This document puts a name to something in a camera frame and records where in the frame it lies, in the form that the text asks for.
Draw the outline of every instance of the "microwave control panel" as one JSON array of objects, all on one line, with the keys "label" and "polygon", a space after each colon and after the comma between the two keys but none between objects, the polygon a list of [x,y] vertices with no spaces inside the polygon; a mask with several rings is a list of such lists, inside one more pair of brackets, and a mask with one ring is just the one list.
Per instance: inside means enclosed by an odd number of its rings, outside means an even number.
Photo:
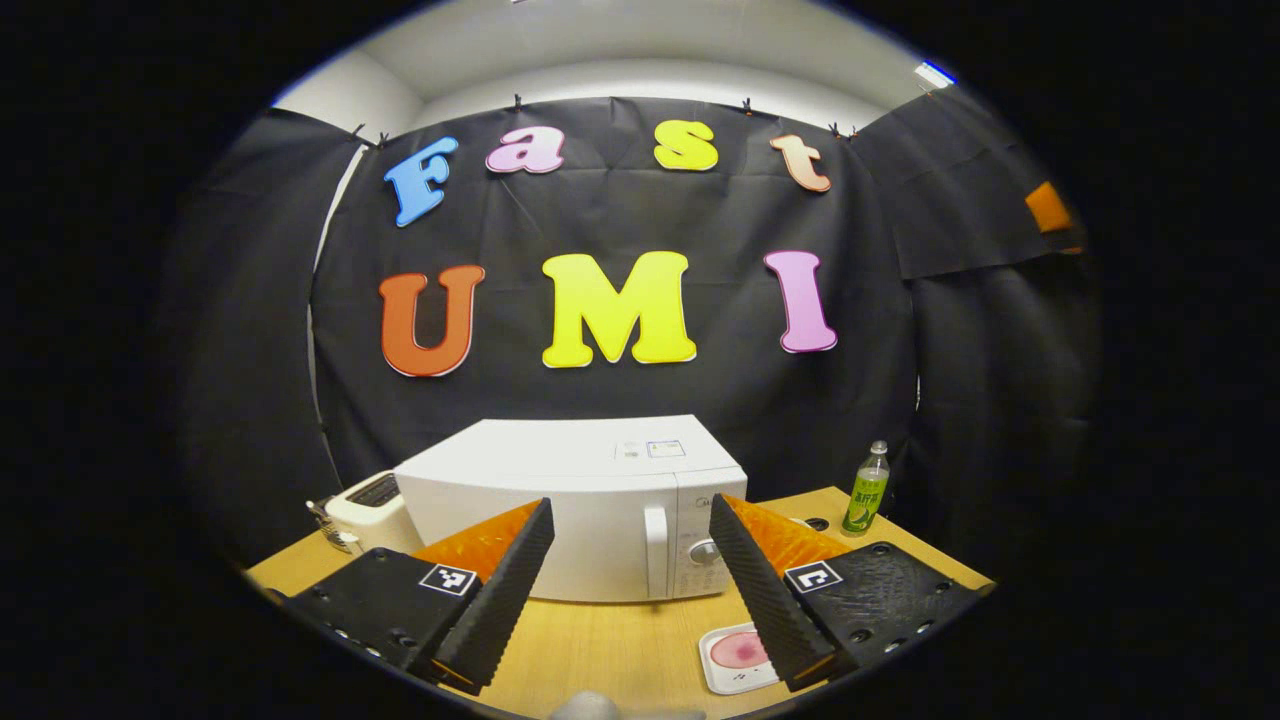
[{"label": "microwave control panel", "polygon": [[741,468],[676,473],[676,532],[671,597],[696,597],[724,592],[728,566],[712,541],[712,497],[717,492],[746,496]]}]

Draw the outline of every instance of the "white microwave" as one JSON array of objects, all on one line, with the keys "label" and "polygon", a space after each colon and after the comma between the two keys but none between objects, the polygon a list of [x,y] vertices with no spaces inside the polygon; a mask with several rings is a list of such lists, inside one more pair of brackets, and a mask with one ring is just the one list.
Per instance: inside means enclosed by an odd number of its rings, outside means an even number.
[{"label": "white microwave", "polygon": [[396,469],[430,544],[541,497],[556,541],[530,597],[637,602],[723,592],[710,500],[746,474],[692,415],[480,420]]}]

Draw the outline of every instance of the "letter m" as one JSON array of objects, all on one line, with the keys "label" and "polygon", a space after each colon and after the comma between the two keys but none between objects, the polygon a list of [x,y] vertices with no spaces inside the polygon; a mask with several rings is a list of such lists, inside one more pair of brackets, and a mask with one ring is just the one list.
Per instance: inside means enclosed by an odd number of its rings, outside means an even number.
[{"label": "letter m", "polygon": [[689,260],[678,252],[645,252],[636,259],[622,292],[590,255],[557,255],[543,263],[543,273],[556,282],[556,327],[552,346],[543,351],[548,368],[582,368],[591,364],[591,348],[582,345],[582,323],[590,328],[605,360],[622,357],[631,331],[640,320],[640,340],[631,355],[640,363],[687,363],[698,346],[685,333],[685,307],[680,278]]}]

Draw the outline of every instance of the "microwave door handle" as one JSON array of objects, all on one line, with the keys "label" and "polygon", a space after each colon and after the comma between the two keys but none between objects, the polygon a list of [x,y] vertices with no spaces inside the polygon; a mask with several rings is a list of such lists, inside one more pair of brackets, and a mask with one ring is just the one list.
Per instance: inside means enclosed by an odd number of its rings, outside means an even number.
[{"label": "microwave door handle", "polygon": [[644,509],[645,551],[649,564],[649,600],[667,597],[667,511]]}]

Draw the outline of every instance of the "green bottle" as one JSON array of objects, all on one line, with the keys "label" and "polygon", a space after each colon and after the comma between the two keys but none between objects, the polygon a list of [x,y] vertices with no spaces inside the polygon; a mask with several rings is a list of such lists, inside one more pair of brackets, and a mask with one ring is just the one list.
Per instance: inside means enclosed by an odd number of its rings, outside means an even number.
[{"label": "green bottle", "polygon": [[888,445],[878,439],[872,443],[872,454],[854,478],[854,489],[849,493],[849,511],[840,528],[846,536],[860,536],[872,527],[876,511],[879,510],[879,501],[884,497],[884,486],[888,484],[888,460],[884,454]]}]

